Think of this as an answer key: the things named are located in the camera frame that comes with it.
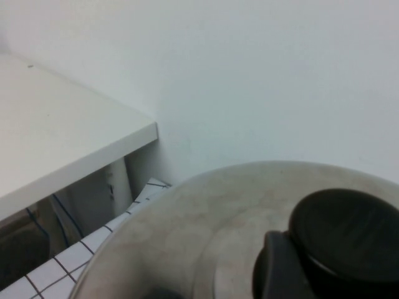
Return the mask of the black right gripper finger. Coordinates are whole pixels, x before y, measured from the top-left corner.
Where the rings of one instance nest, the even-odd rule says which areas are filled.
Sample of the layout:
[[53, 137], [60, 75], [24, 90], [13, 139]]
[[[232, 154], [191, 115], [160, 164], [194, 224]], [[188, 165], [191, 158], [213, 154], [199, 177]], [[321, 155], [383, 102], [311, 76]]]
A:
[[287, 232], [269, 231], [252, 273], [252, 296], [398, 298], [398, 284], [344, 278], [298, 248]]

